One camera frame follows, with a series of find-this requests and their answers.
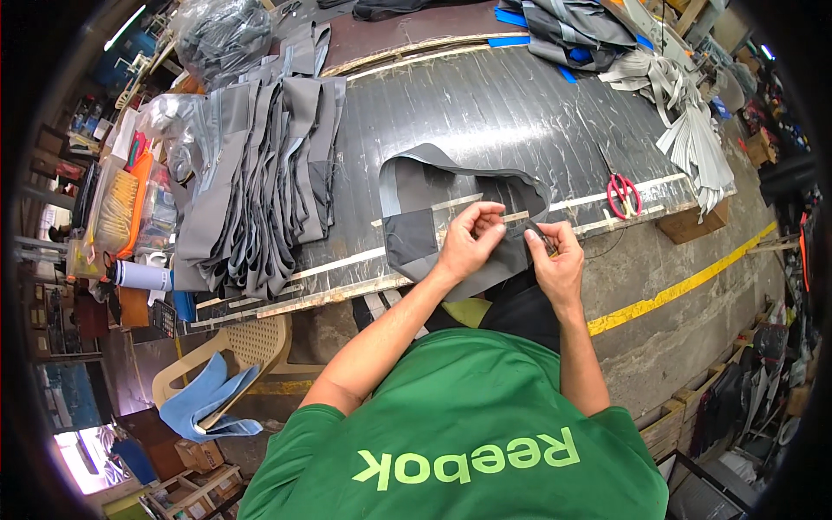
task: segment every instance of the beige plastic chair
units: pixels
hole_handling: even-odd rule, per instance
[[[171,383],[207,362],[215,352],[223,350],[233,352],[240,371],[258,364],[260,372],[248,386],[199,422],[200,428],[208,429],[249,391],[251,385],[257,383],[266,374],[308,374],[324,369],[325,365],[322,364],[288,363],[291,345],[292,319],[288,314],[278,314],[220,329],[216,336],[182,356],[182,359],[174,364],[165,367],[153,378],[153,400],[156,407],[161,408],[165,401],[180,391],[180,389],[171,388]]]

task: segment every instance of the reebok logo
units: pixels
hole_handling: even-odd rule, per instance
[[[369,450],[362,449],[358,455],[367,463],[367,468],[355,475],[353,480],[367,482],[372,477],[378,477],[376,490],[387,491],[391,468],[394,478],[402,484],[420,484],[428,480],[431,473],[439,482],[465,484],[471,482],[471,468],[480,473],[500,473],[506,468],[506,459],[517,469],[533,468],[541,458],[553,468],[581,462],[569,428],[561,428],[563,441],[545,433],[536,437],[542,441],[542,446],[534,438],[520,437],[508,442],[505,453],[497,444],[480,446],[471,452],[470,464],[467,453],[442,455],[431,464],[418,453],[403,453],[394,462],[391,453],[382,453],[379,460]]]

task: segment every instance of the orange container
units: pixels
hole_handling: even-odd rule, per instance
[[[133,218],[130,221],[130,240],[127,245],[118,252],[118,258],[127,258],[133,254],[133,245],[136,243],[136,238],[139,235],[139,227],[141,224],[141,207],[145,201],[145,191],[147,190],[147,179],[151,175],[153,168],[153,154],[145,151],[133,165],[130,174],[139,181],[138,191],[136,192],[136,203],[133,206]]]

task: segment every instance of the cutting table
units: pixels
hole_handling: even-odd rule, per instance
[[[493,8],[490,4],[474,5]],[[436,17],[440,11],[408,17]],[[397,27],[406,26],[408,17]],[[349,35],[334,30],[332,45],[342,37]],[[491,48],[476,42],[353,72],[334,146],[335,223],[329,238],[297,250],[296,272],[276,301],[203,296],[197,320],[181,322],[179,333],[409,284],[387,265],[378,174],[385,159],[424,142],[460,166],[513,167],[538,176],[552,188],[547,221],[569,220],[579,238],[697,207],[687,175],[654,144],[665,130],[656,108],[644,97],[612,90],[594,74],[575,76],[577,82],[569,83],[523,46]],[[620,220],[609,210],[609,174],[599,145],[640,191],[639,216]],[[504,202],[509,232],[525,217],[512,192],[498,182],[438,176],[431,190],[440,241],[447,223],[476,200]],[[732,186],[726,194],[733,193]]]

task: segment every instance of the yellow floor line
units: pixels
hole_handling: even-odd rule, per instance
[[[736,248],[730,255],[718,260],[714,264],[709,265],[705,269],[699,271],[695,275],[691,276],[687,280],[683,280],[678,284],[672,285],[667,289],[660,292],[656,295],[656,298],[653,300],[642,300],[637,301],[632,305],[628,305],[623,309],[619,309],[615,312],[611,312],[606,316],[602,316],[597,319],[593,319],[592,321],[587,322],[587,327],[589,328],[589,334],[594,336],[596,334],[600,334],[601,332],[605,332],[609,329],[613,329],[620,324],[624,324],[631,319],[638,318],[643,314],[647,314],[651,310],[654,310],[662,305],[666,304],[669,301],[675,300],[679,296],[699,287],[700,285],[704,284],[714,276],[718,275],[720,272],[725,270],[729,265],[733,264],[742,256],[748,252],[749,249],[754,247],[755,245],[760,243],[760,240],[768,235],[771,231],[774,231],[777,228],[777,223],[772,222],[768,224],[765,229],[763,229],[760,233],[758,233],[754,238],[748,240],[746,243],[741,245],[740,247]]]
[[[312,381],[269,381],[251,385],[249,395],[306,395]]]

